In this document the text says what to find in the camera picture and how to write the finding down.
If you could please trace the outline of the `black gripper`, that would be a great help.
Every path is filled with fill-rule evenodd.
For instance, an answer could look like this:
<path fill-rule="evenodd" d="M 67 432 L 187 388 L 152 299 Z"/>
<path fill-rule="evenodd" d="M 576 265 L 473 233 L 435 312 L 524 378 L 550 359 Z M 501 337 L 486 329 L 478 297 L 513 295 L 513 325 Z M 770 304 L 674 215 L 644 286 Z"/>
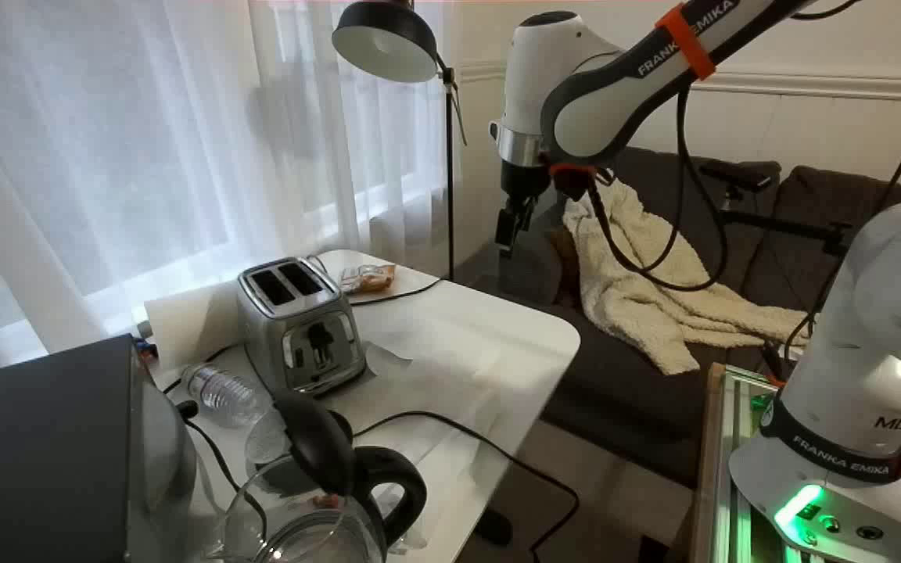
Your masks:
<path fill-rule="evenodd" d="M 537 198 L 548 189 L 550 176 L 543 165 L 526 168 L 505 163 L 501 165 L 501 186 L 506 193 L 505 209 L 498 212 L 498 254 L 511 256 L 511 241 L 530 229 Z"/>

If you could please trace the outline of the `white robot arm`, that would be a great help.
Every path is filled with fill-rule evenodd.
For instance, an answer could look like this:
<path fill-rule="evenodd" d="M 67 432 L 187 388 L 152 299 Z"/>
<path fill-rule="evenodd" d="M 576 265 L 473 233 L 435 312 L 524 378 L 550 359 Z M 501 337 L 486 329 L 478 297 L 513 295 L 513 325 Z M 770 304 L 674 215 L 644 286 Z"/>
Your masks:
<path fill-rule="evenodd" d="M 513 238 L 548 172 L 597 168 L 634 127 L 809 0 L 680 0 L 620 51 L 573 12 L 513 31 L 495 127 Z M 901 203 L 851 241 L 809 343 L 754 438 L 730 456 L 782 541 L 846 563 L 901 563 Z"/>

